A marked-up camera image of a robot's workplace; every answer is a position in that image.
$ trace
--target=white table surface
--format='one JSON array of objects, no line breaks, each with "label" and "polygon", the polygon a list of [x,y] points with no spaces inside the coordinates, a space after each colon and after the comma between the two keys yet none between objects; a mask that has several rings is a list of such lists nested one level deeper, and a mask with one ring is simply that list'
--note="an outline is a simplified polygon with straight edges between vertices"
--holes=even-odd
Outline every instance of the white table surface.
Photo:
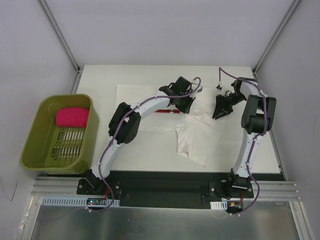
[{"label": "white table surface", "polygon": [[[117,85],[165,86],[183,76],[202,79],[202,86],[215,87],[219,77],[217,66],[165,65],[86,65],[77,93],[87,94],[100,119],[93,162],[97,162],[108,139],[108,124],[114,113]],[[228,73],[252,78],[250,67],[223,67]],[[222,73],[223,92],[233,90],[232,78]],[[225,117],[225,125],[215,155],[203,167],[177,154],[175,132],[139,131],[117,156],[112,170],[163,172],[229,172],[237,160],[242,143],[241,117],[246,102],[233,107]],[[254,173],[279,173],[275,151],[269,133],[263,138],[255,156]]]}]

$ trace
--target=olive green basket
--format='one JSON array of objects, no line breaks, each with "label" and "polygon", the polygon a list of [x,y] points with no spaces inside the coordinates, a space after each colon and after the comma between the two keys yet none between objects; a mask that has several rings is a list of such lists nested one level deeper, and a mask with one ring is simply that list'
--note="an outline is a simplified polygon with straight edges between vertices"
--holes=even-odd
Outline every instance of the olive green basket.
[{"label": "olive green basket", "polygon": [[[60,109],[89,109],[86,128],[58,127]],[[81,174],[92,164],[99,117],[92,99],[85,94],[55,95],[39,106],[26,140],[21,164],[28,170],[48,174]]]}]

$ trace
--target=gray wall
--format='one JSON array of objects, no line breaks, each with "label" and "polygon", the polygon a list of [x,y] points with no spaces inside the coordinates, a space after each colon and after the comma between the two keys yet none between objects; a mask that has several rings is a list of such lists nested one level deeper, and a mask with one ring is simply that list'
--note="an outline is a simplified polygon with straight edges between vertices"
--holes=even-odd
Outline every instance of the gray wall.
[{"label": "gray wall", "polygon": [[251,66],[292,0],[48,0],[85,64]]},{"label": "gray wall", "polygon": [[75,71],[36,0],[1,1],[0,49],[0,239],[10,240],[35,179],[19,160],[37,108],[70,92]]},{"label": "gray wall", "polygon": [[277,98],[273,132],[285,173],[320,239],[320,1],[301,2],[258,77]]}]

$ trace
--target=pink cloth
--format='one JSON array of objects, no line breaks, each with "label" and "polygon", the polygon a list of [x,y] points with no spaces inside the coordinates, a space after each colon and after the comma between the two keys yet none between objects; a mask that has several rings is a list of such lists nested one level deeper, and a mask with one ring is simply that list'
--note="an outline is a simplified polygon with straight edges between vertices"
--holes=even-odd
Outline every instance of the pink cloth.
[{"label": "pink cloth", "polygon": [[89,109],[82,107],[67,107],[60,109],[55,118],[58,127],[85,128],[89,117]]}]

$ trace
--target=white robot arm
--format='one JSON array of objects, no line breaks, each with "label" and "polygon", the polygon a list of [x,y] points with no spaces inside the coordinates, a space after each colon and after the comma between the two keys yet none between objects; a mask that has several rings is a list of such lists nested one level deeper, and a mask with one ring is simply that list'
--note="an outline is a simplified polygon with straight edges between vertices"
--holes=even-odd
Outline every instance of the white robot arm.
[{"label": "white robot arm", "polygon": [[109,175],[118,153],[136,137],[140,121],[148,115],[170,105],[175,105],[182,113],[188,114],[196,94],[202,90],[200,84],[201,80],[198,77],[192,82],[180,77],[175,83],[160,87],[155,95],[140,102],[131,105],[121,103],[110,121],[105,151],[100,161],[92,167],[93,175],[101,180]]},{"label": "white robot arm", "polygon": [[233,112],[232,106],[245,100],[241,118],[243,139],[238,158],[226,182],[216,187],[216,194],[231,198],[251,188],[251,169],[259,144],[273,124],[276,99],[265,95],[253,78],[237,78],[232,84],[234,92],[216,96],[213,118],[218,119]]}]

